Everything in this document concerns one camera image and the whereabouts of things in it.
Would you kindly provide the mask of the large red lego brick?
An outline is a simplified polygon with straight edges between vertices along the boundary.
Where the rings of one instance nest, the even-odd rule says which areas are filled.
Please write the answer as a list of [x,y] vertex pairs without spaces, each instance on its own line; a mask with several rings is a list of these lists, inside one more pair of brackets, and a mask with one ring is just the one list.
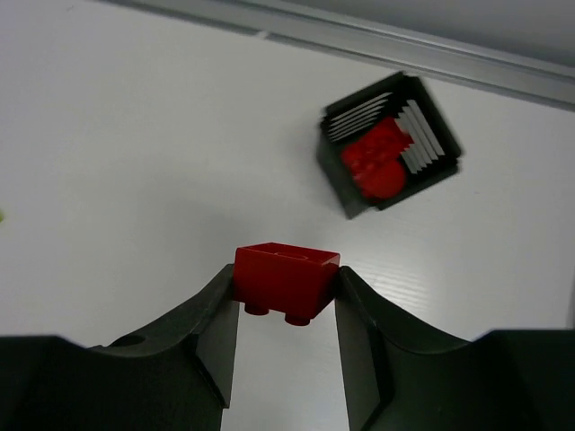
[[346,145],[341,159],[354,181],[376,164],[396,160],[412,144],[411,137],[404,133],[394,118],[387,117],[376,123],[364,136]]

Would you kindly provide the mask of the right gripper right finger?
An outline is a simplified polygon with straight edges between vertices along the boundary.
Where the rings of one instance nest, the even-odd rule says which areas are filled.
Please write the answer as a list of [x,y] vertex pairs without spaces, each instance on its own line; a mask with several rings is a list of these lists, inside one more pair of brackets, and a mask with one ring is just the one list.
[[352,430],[483,430],[482,339],[440,330],[378,294],[350,267],[336,327]]

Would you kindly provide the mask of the small red square lego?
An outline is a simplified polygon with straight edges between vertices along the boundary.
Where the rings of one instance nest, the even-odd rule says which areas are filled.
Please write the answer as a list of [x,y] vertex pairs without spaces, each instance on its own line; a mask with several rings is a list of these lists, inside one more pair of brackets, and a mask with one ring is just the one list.
[[234,299],[252,315],[271,311],[306,326],[335,296],[341,255],[266,242],[240,247],[234,256]]

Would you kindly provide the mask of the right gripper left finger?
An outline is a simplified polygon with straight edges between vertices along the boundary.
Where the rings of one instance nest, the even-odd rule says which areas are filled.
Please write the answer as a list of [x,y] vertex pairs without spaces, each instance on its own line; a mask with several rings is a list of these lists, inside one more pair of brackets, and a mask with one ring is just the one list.
[[90,430],[218,430],[234,375],[239,305],[232,265],[144,327],[93,347]]

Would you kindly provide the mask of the red flower lego brick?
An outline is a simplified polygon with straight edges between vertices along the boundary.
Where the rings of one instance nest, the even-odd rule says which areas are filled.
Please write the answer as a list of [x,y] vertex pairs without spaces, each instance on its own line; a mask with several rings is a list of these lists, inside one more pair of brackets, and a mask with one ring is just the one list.
[[365,198],[388,199],[398,195],[407,182],[407,173],[396,160],[376,164],[366,170],[358,179],[358,185]]

